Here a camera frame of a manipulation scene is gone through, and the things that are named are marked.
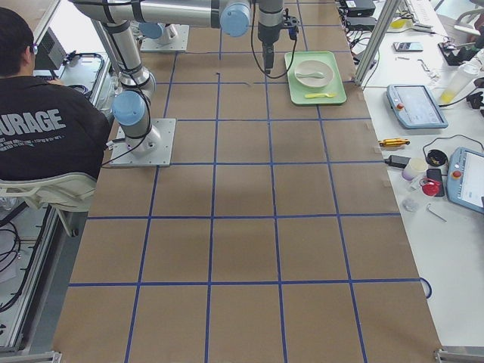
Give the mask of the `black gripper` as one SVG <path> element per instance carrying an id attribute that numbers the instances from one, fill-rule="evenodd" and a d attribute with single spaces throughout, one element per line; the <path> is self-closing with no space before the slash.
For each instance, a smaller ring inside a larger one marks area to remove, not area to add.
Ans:
<path id="1" fill-rule="evenodd" d="M 262 43 L 262 58 L 265 74 L 271 74 L 274 66 L 274 43 L 279 40 L 281 25 L 266 26 L 258 22 L 258 39 Z"/>

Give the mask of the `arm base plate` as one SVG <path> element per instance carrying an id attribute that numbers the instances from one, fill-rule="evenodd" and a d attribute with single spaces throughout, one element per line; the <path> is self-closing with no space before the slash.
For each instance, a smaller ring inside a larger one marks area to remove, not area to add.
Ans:
<path id="1" fill-rule="evenodd" d="M 169 166 L 175 136 L 176 119 L 152 119 L 151 131 L 138 146 L 140 140 L 126 138 L 121 126 L 113 145 L 110 166 Z"/>
<path id="2" fill-rule="evenodd" d="M 185 52 L 187 49 L 190 29 L 188 25 L 140 23 L 138 28 L 143 37 L 141 52 Z"/>

